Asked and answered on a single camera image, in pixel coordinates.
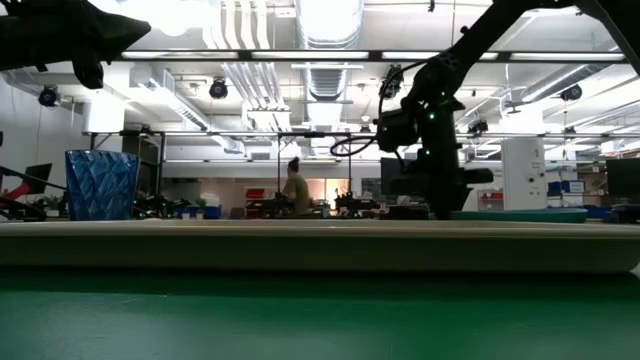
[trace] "white wall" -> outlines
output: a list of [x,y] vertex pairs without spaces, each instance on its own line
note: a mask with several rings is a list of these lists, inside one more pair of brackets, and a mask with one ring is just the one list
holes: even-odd
[[[71,111],[50,110],[38,104],[38,99],[10,86],[0,76],[0,131],[4,145],[0,147],[0,165],[24,172],[30,165],[53,163],[49,181],[66,186],[64,152],[87,149],[89,137],[82,136],[83,118]],[[3,189],[13,189],[21,181],[5,177]],[[60,195],[60,190],[47,188],[47,194]]]

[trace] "robotic arm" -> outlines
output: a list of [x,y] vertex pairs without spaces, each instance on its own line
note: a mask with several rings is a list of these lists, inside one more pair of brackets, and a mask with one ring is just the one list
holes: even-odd
[[[413,64],[385,81],[384,94],[390,81],[402,72],[424,65],[415,75],[413,87],[401,100],[401,109],[382,112],[382,98],[378,105],[378,131],[365,145],[378,142],[380,150],[396,153],[399,146],[422,142],[418,160],[404,165],[402,173],[391,183],[394,189],[404,193],[420,193],[431,205],[438,219],[449,219],[452,211],[461,210],[470,189],[468,184],[491,182],[493,176],[487,169],[465,171],[459,167],[453,113],[464,110],[464,105],[454,97],[471,67],[490,47],[524,14],[537,9],[560,9],[579,5],[587,14],[609,24],[612,36],[624,42],[627,58],[637,59],[635,48],[640,44],[628,41],[623,35],[633,34],[632,18],[625,18],[620,9],[633,8],[634,0],[494,0],[493,5],[471,28],[463,27],[462,38],[451,48],[428,60]],[[640,70],[638,61],[636,70]],[[332,148],[334,155],[342,143]]]

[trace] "air duct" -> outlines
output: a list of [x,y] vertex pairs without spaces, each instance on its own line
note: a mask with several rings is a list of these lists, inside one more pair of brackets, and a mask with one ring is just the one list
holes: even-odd
[[[596,49],[598,52],[618,51],[618,46],[610,41],[606,45]],[[520,94],[520,99],[526,103],[534,103],[549,96],[556,95],[565,89],[607,69],[608,64],[567,65],[542,81],[529,86]]]
[[[362,25],[363,0],[296,0],[295,3],[300,47],[314,50],[343,50],[356,47]],[[318,101],[340,100],[344,96],[348,78],[348,70],[306,69],[304,79],[307,96]],[[340,106],[337,111],[338,118],[325,118],[322,122],[337,123],[341,110]],[[312,122],[318,120],[314,112],[309,111]],[[322,116],[329,115],[324,114],[324,111],[318,112],[322,113]]]
[[[190,102],[175,92],[175,79],[164,70],[162,80],[155,79],[155,74],[148,64],[136,64],[131,69],[131,81],[140,88],[146,89],[156,96],[162,103],[173,110],[181,119],[198,127],[201,131],[225,131],[208,121],[207,117],[198,111]],[[224,147],[230,154],[244,154],[245,147],[240,141],[226,136],[214,136],[213,140]]]

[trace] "computer monitor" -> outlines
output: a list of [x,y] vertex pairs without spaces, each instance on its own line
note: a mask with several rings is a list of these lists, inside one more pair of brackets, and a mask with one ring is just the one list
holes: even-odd
[[607,160],[607,182],[612,196],[640,195],[640,158]]
[[[49,181],[51,166],[52,164],[29,166],[24,173],[27,176],[31,176],[43,181]],[[24,179],[22,183],[29,185],[29,195],[44,194],[44,189],[47,187],[47,184],[31,179]]]
[[380,187],[382,195],[391,193],[391,180],[400,174],[400,162],[396,158],[380,158]]

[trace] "red object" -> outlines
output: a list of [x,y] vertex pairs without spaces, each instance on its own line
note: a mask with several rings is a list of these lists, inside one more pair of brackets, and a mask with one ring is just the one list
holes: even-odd
[[487,200],[487,199],[491,199],[491,200],[504,199],[504,194],[503,193],[499,193],[499,192],[484,193],[484,194],[482,194],[482,199],[484,199],[484,200]]
[[4,195],[3,197],[9,200],[18,200],[20,196],[27,195],[29,193],[29,190],[31,190],[31,188],[29,188],[29,185],[22,184],[17,188],[15,188],[13,191]]
[[265,189],[247,189],[247,199],[264,199]]

